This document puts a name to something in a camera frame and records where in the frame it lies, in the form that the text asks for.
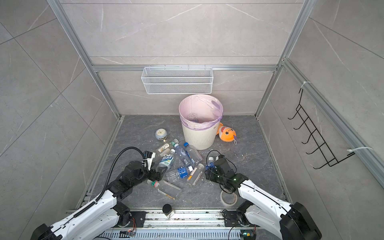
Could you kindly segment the cream plastic waste bin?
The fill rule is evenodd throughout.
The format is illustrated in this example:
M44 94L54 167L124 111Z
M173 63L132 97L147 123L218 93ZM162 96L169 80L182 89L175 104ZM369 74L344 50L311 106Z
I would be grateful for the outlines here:
M185 142L192 145L196 150L206 150L213 145L219 125L220 121L207 129L194 130L182 124Z

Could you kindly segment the orange fish plush toy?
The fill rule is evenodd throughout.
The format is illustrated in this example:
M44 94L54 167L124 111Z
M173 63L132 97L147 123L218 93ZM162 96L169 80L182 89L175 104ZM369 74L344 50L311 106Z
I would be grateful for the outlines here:
M222 123L219 124L217 135L223 142L226 142L226 143L233 142L235 145L237 144L238 138L237 138L236 131L230 127L224 126Z

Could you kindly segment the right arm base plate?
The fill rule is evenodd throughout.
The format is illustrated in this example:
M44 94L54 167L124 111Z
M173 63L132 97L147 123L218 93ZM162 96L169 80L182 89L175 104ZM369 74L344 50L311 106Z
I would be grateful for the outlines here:
M249 227L252 224L246 219L244 215L238 214L236 211L222 210L222 217L224 218L226 227Z

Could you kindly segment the black lidded small jar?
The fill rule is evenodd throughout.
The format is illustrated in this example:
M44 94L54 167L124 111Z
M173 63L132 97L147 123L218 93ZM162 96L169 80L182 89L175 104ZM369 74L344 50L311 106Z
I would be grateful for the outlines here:
M170 204L163 205L162 211L168 219L172 218L175 214L175 211Z

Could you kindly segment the clear bottle blue cap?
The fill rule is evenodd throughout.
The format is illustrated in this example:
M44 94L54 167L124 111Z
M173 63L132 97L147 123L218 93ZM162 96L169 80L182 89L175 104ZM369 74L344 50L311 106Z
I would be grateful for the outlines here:
M198 164L203 160L203 157L201 154L189 143L184 143L184 148L186 152L188 153L190 159L194 162L194 164Z
M190 158L187 151L182 146L180 146L179 144L175 144L174 148L177 155L179 156L179 159L181 160L182 164L186 168L189 168L189 167L193 168L195 166L195 163L193 162L193 160Z

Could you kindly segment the clear bottle blue cap right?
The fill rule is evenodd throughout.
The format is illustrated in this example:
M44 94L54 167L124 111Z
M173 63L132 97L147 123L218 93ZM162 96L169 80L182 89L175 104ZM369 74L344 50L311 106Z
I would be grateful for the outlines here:
M203 160L203 157L201 154L189 143L184 143L184 148L186 152L188 153L190 159L194 162L194 164L198 164Z

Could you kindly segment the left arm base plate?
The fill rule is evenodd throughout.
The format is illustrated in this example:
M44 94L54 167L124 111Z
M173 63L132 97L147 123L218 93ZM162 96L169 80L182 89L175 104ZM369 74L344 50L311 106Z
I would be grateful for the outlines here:
M147 212L134 211L125 213L120 216L118 226L121 228L132 228L134 225L136 228L143 228L146 219Z

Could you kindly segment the small blue label bottle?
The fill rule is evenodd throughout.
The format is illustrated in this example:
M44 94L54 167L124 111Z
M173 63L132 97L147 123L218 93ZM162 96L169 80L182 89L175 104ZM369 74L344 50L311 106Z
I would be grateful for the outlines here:
M208 157L206 168L207 169L214 169L215 168L214 162L215 162L214 157Z

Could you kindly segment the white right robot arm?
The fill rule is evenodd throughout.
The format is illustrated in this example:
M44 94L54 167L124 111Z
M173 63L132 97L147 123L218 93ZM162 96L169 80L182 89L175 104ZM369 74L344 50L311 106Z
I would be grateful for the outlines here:
M304 205L291 204L258 187L248 177L237 173L225 156L206 158L206 179L225 191L238 192L245 200L237 208L242 226L256 225L281 240L320 240L322 233Z

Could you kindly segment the pink bin liner bag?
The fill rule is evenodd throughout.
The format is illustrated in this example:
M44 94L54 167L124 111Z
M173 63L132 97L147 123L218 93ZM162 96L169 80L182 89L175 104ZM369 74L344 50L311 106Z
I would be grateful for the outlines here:
M222 103L211 95L190 95L179 104L182 125L194 131L214 127L221 121L223 112Z

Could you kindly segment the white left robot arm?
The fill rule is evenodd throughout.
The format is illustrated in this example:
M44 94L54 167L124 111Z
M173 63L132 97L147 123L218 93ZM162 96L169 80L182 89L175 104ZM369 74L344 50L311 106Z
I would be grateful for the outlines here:
M160 181L166 171L166 167L149 170L139 161L130 162L95 199L51 226L40 225L33 231L31 239L92 240L111 227L132 224L131 210L122 200L142 182Z

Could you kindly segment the beige tape roll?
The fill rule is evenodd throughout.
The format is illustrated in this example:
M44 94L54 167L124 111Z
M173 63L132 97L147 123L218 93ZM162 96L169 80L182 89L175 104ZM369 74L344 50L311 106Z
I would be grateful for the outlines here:
M238 196L236 193L229 194L226 191L221 191L220 200L225 207L233 207L238 201Z

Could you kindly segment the orange white label bottle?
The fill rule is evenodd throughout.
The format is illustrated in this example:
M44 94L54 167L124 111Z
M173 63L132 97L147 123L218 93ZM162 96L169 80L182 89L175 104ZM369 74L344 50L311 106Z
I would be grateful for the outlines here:
M187 184L189 186L195 186L201 178L202 174L204 173L204 169L205 167L203 164L198 164L189 175L187 179Z

